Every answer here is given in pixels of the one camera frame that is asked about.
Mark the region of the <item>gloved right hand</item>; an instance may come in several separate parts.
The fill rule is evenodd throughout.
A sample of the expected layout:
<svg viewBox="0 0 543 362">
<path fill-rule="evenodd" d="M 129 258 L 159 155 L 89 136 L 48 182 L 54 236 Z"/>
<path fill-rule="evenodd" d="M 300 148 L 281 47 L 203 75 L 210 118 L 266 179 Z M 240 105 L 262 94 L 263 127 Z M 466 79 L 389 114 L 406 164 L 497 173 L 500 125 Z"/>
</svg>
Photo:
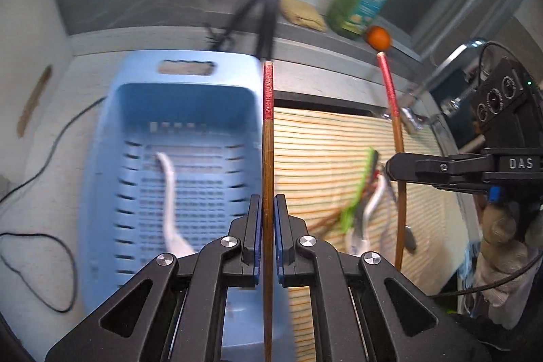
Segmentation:
<svg viewBox="0 0 543 362">
<path fill-rule="evenodd" d="M 481 250 L 475 272 L 475 286 L 497 283 L 513 275 L 542 251 L 542 215 L 527 227 L 522 239 L 516 238 L 520 212 L 516 203 L 486 204 L 480 216 Z M 489 304 L 489 317 L 507 330 L 519 323 L 534 281 L 536 266 L 524 275 L 497 288 L 482 292 Z"/>
</svg>

